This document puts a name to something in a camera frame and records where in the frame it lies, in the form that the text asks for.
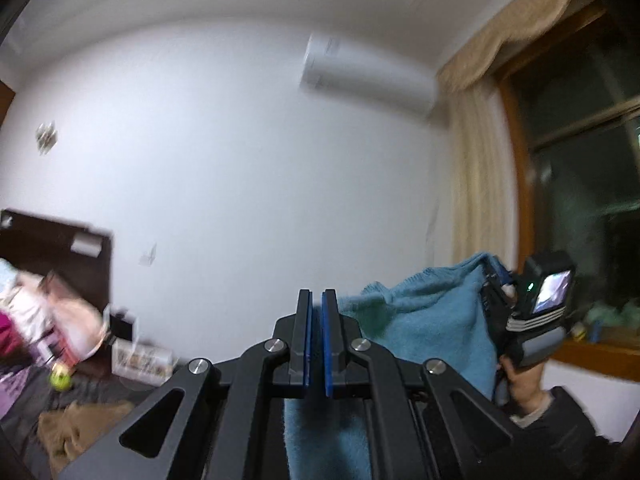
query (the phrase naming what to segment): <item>dark brown headboard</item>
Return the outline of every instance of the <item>dark brown headboard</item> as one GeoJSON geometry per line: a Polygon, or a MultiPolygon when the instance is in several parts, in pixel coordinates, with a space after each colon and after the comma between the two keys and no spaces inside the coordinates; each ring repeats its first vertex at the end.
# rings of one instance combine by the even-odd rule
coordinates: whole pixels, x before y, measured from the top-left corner
{"type": "Polygon", "coordinates": [[[111,234],[87,224],[41,218],[5,209],[0,212],[0,258],[14,267],[45,276],[54,270],[100,312],[110,301],[111,234]],[[99,238],[97,257],[78,254],[78,235],[99,238]]]}

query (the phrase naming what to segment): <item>wrist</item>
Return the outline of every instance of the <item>wrist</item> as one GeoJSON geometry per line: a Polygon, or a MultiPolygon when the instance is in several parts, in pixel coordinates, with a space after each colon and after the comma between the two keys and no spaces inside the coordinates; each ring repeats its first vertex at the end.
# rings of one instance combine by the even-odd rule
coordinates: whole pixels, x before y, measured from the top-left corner
{"type": "Polygon", "coordinates": [[[536,391],[529,399],[524,400],[523,402],[519,402],[518,405],[520,409],[523,411],[524,415],[529,415],[530,413],[535,412],[540,409],[540,407],[546,401],[547,392],[544,390],[536,391]]]}

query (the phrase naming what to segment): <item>brown cloth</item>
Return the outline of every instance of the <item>brown cloth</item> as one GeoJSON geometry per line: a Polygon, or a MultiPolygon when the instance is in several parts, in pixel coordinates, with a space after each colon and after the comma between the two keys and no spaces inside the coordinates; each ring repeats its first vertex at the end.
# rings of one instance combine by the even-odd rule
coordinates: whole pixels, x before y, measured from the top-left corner
{"type": "Polygon", "coordinates": [[[53,478],[107,433],[133,409],[123,400],[116,404],[72,402],[64,410],[40,414],[38,438],[47,450],[53,478]]]}

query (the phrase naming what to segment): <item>silver bolt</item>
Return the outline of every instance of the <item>silver bolt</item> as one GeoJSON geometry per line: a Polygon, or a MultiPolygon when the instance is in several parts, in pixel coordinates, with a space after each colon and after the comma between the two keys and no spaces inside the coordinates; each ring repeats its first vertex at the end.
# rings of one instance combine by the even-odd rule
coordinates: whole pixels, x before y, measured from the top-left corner
{"type": "Polygon", "coordinates": [[[282,339],[269,339],[264,344],[264,349],[267,352],[279,352],[286,346],[287,344],[282,339]]]}
{"type": "Polygon", "coordinates": [[[353,341],[351,341],[351,348],[353,348],[356,352],[366,352],[371,348],[371,341],[368,339],[364,339],[361,337],[357,337],[353,341]]]}
{"type": "Polygon", "coordinates": [[[194,374],[203,374],[209,369],[209,362],[206,359],[193,359],[189,362],[189,371],[194,374]]]}
{"type": "Polygon", "coordinates": [[[441,359],[429,359],[426,367],[430,374],[440,375],[447,369],[447,364],[441,359]]]}

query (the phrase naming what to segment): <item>yellow-green ball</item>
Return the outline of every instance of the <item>yellow-green ball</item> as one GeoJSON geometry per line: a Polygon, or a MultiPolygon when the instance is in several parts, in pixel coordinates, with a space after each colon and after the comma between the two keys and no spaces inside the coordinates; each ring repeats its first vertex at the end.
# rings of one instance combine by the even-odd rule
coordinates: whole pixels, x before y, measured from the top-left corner
{"type": "Polygon", "coordinates": [[[54,367],[51,375],[49,376],[49,382],[55,390],[59,392],[66,392],[71,388],[71,375],[66,367],[54,367]]]}

